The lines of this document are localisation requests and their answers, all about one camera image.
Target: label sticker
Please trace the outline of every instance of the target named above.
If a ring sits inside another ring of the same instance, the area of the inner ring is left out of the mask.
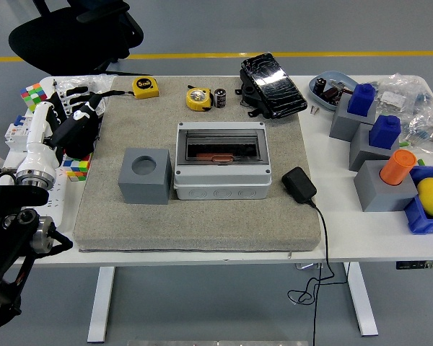
[[[395,94],[394,92],[384,92],[380,101],[402,108],[406,98],[403,95]]]

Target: blue tray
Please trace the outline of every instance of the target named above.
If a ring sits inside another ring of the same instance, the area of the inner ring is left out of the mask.
[[[433,177],[433,166],[415,166],[411,170],[411,177],[414,184],[417,185],[424,178]],[[409,229],[413,234],[433,233],[433,218],[427,217],[419,196],[416,196],[404,208],[404,211],[408,219]]]
[[[337,83],[343,82],[343,84],[345,84],[345,86],[352,91],[354,91],[354,88],[358,84],[355,80],[349,78],[346,74],[343,74],[343,73],[337,72],[337,71],[326,71],[326,72],[321,73],[319,76],[316,76],[315,78],[311,79],[310,84],[309,84],[309,87],[310,87],[309,89],[310,89],[312,98],[316,102],[320,103],[322,106],[327,108],[328,110],[332,110],[332,111],[335,111],[337,106],[331,105],[330,103],[321,99],[314,92],[312,92],[312,90],[315,87],[316,79],[319,79],[319,78],[324,78],[327,81],[327,84],[325,85],[324,91],[329,90],[332,87],[330,84],[330,80],[334,80]]]

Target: plastic bag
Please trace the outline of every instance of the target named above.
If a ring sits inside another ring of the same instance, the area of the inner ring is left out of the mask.
[[[425,80],[394,74],[373,85],[378,90],[377,114],[401,119],[400,142],[408,150],[433,156],[433,94]]]
[[[110,90],[114,75],[101,74],[96,76],[73,76],[70,79],[55,82],[55,89],[63,104],[66,116],[70,116],[81,107],[91,94],[99,94]],[[108,105],[108,98],[103,99],[96,113],[102,116]]]

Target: table leg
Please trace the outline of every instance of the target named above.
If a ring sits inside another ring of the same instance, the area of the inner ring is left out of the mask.
[[[374,314],[370,306],[369,296],[367,295],[366,285],[362,277],[359,262],[344,263],[345,270],[348,269],[348,285],[353,299],[354,310],[358,318],[359,330],[361,335],[378,335],[377,325],[375,324]]]
[[[108,325],[110,294],[113,289],[115,267],[101,267],[89,324],[87,342],[104,342]]]

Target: yellow floor line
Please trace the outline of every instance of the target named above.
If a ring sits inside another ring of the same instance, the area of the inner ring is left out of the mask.
[[[163,53],[131,54],[130,60],[154,59],[202,59],[202,58],[249,58],[263,52],[245,53]],[[380,56],[433,56],[433,50],[387,50],[387,51],[330,51],[330,52],[272,52],[277,58],[332,58],[332,57],[380,57]],[[0,63],[19,62],[17,56],[0,56]]]

